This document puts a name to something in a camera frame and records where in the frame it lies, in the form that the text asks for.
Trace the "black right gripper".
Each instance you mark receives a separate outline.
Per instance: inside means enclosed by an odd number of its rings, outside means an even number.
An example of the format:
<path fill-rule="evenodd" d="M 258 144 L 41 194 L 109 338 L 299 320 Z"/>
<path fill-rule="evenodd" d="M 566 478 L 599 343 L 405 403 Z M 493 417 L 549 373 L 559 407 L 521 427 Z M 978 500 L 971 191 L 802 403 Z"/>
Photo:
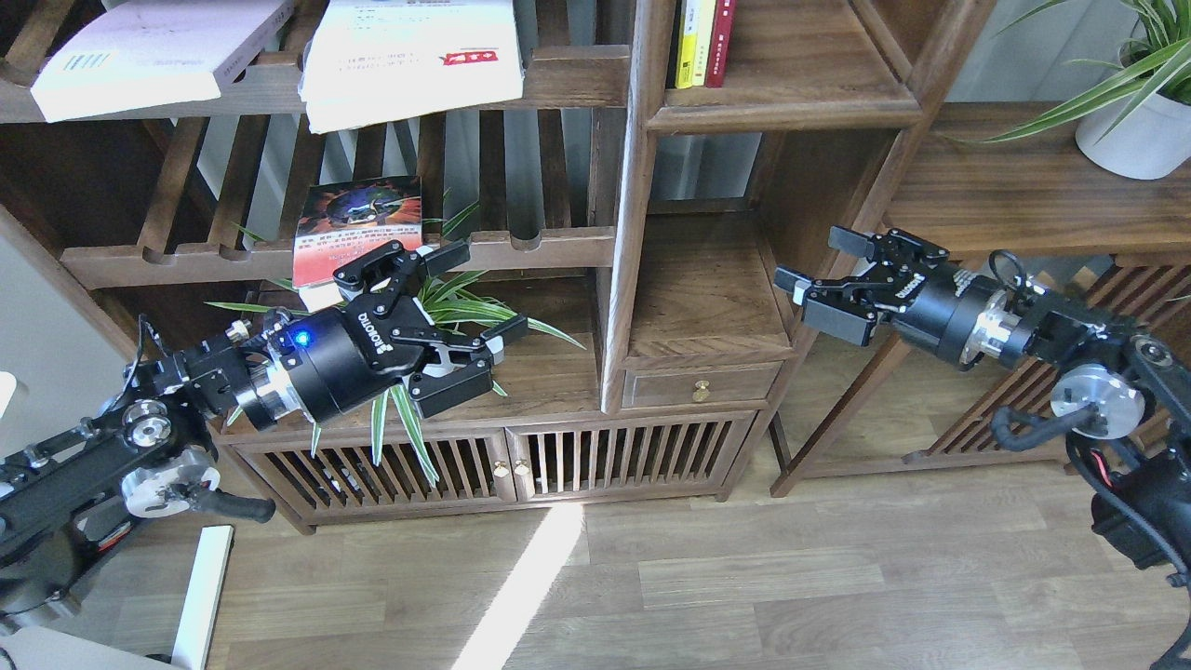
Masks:
<path fill-rule="evenodd" d="M 994 278 L 948 262 L 949 251 L 890 228 L 861 234 L 833 226 L 829 248 L 858 259 L 852 275 L 816 280 L 777 267 L 774 284 L 791 294 L 807 328 L 868 346 L 877 324 L 888 323 L 911 346 L 969 369 L 983 355 L 1000 357 L 1019 318 Z"/>

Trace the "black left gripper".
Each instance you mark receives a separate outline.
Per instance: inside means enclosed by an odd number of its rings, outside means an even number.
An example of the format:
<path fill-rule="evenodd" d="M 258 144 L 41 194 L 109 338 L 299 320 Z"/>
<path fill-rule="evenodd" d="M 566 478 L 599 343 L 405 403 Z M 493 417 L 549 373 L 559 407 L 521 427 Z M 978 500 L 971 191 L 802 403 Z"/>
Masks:
<path fill-rule="evenodd" d="M 473 338 L 454 336 L 434 326 L 417 298 L 422 281 L 468 259 L 462 240 L 413 250 L 391 240 L 336 268 L 341 296 L 353 300 L 266 336 L 263 364 L 233 392 L 238 406 L 264 430 L 292 412 L 330 422 L 392 386 L 409 390 L 420 419 L 492 390 L 503 346 L 528 334 L 529 319 L 515 315 Z"/>

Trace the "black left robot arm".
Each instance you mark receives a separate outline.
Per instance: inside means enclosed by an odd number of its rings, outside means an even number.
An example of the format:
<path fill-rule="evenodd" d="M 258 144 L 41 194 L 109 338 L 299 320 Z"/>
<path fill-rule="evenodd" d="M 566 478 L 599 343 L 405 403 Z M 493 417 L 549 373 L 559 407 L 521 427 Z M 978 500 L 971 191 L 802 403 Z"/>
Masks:
<path fill-rule="evenodd" d="M 237 321 L 195 347 L 135 359 L 100 417 L 8 455 L 4 635 L 76 614 L 77 582 L 142 518 L 272 518 L 272 500 L 218 488 L 213 417 L 238 408 L 266 430 L 300 411 L 324 424 L 399 386 L 426 419 L 492 390 L 492 369 L 528 334 L 526 317 L 490 317 L 481 334 L 451 334 L 418 298 L 469 256 L 464 242 L 438 250 L 384 242 L 333 273 L 344 305 L 301 318 L 274 309 L 260 332 Z"/>

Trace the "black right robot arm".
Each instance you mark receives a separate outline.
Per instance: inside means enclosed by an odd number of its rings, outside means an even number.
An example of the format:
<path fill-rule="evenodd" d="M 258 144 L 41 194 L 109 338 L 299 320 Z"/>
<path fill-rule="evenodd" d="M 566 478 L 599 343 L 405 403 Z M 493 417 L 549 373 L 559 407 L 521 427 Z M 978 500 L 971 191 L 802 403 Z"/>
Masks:
<path fill-rule="evenodd" d="M 944 248 L 898 228 L 834 226 L 829 245 L 866 261 L 866 270 L 819 280 L 778 267 L 773 276 L 804 324 L 867 346 L 877 324 L 888 323 L 962 370 L 984 357 L 1008 369 L 1025 357 L 1054 367 L 1053 414 L 1000 407 L 996 442 L 1025 452 L 1062 437 L 1093 488 L 1095 533 L 1140 570 L 1170 564 L 1170 586 L 1187 587 L 1187 368 L 1164 342 L 1134 318 L 1035 284 L 1022 267 L 1012 278 L 964 270 Z"/>

